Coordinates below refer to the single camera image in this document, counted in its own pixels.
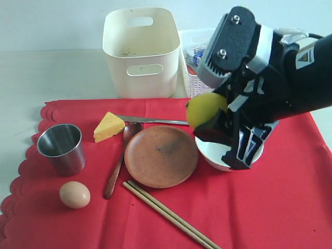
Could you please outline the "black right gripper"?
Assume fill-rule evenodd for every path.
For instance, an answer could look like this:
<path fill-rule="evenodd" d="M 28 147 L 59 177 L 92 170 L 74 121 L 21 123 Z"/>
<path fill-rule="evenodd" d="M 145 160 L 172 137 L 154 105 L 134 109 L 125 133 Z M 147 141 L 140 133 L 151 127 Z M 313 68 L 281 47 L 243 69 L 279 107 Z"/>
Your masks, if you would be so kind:
<path fill-rule="evenodd" d="M 286 60 L 298 51 L 279 32 L 260 25 L 257 50 L 252 59 L 230 74 L 215 93 L 227 99 L 227 110 L 216 114 L 193 130 L 204 142 L 219 143 L 231 149 L 222 161 L 232 170 L 251 168 L 256 153 L 279 119 L 299 113 L 302 99 L 287 79 Z"/>

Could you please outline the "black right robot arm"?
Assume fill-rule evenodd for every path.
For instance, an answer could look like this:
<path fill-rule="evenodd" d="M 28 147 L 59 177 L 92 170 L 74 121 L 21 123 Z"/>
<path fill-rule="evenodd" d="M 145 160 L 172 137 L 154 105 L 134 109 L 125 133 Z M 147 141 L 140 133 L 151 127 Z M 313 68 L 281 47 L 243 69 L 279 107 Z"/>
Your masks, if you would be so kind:
<path fill-rule="evenodd" d="M 198 103 L 195 136 L 228 145 L 222 160 L 233 170 L 249 169 L 281 119 L 331 106 L 331 36 L 300 48 L 259 24 L 224 25 L 198 76 L 223 104 Z"/>

